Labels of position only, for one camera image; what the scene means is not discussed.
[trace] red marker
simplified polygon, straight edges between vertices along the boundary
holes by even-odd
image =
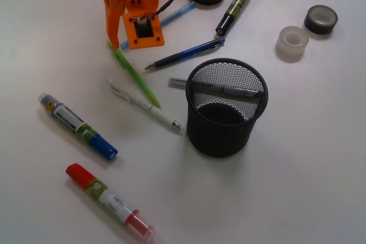
[[[115,215],[127,229],[142,239],[150,242],[155,235],[153,226],[149,226],[141,217],[140,212],[128,207],[121,198],[98,178],[90,174],[78,163],[72,164],[66,169],[66,173],[76,181],[91,197],[107,208]]]

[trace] black mesh pen holder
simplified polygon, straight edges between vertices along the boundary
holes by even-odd
[[[229,157],[247,143],[268,102],[263,77],[248,64],[217,58],[200,64],[186,85],[188,137],[200,152]]]

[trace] light blue pen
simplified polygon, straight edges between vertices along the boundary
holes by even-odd
[[[164,28],[166,25],[172,23],[174,20],[178,19],[182,15],[185,15],[189,11],[192,11],[195,7],[196,7],[196,3],[191,2],[190,4],[184,6],[183,8],[180,8],[179,10],[175,11],[173,14],[164,18],[160,22],[161,27]],[[126,50],[129,46],[130,45],[129,45],[128,41],[125,41],[124,43],[121,44],[121,49]]]

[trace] white mechanical pencil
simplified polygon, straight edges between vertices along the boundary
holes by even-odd
[[[161,109],[155,107],[151,103],[144,101],[142,99],[136,98],[134,95],[131,95],[127,90],[116,86],[112,80],[106,80],[107,85],[110,87],[111,91],[120,96],[122,99],[130,103],[131,105],[136,105],[155,117],[160,122],[166,124],[169,128],[174,130],[177,134],[182,135],[184,133],[184,128],[175,120],[167,117]]]

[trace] white table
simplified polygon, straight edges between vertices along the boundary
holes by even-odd
[[[164,47],[125,53],[184,125],[185,92],[169,88],[169,77],[186,78],[216,57],[262,74],[265,113],[242,152],[216,160],[108,92],[111,78],[143,97],[106,47],[103,0],[0,0],[1,243],[136,243],[66,175],[75,162],[136,205],[158,243],[365,243],[366,1],[251,0],[222,49],[145,73],[213,39],[231,1],[166,27]],[[175,0],[162,17],[188,3]],[[333,33],[311,34],[301,60],[282,61],[280,30],[303,26],[318,4],[337,12]],[[104,161],[50,118],[41,93],[90,123],[119,150],[116,160]]]

